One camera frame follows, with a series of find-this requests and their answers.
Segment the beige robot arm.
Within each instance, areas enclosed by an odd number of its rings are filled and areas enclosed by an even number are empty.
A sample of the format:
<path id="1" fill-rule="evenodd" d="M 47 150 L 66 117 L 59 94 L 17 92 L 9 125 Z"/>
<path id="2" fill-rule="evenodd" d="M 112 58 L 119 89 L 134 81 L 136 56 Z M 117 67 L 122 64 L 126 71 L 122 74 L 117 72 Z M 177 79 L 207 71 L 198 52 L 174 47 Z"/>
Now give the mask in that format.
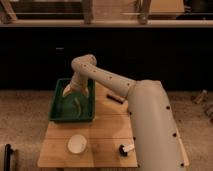
<path id="1" fill-rule="evenodd" d="M 126 99 L 132 124 L 138 171 L 186 171 L 180 135 L 168 95 L 160 81 L 134 80 L 97 67 L 94 55 L 76 57 L 63 91 L 88 93 L 92 79 Z"/>

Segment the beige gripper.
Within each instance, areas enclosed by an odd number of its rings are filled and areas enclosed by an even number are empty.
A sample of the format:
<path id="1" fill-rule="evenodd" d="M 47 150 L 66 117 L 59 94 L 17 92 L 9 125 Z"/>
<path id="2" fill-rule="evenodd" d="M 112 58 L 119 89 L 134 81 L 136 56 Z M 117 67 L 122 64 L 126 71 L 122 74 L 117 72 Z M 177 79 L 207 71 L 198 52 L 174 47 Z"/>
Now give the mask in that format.
<path id="1" fill-rule="evenodd" d="M 89 98 L 90 92 L 88 88 L 88 78 L 75 72 L 71 78 L 70 83 L 63 90 L 62 96 L 66 97 L 73 91 L 81 91 L 86 98 Z"/>

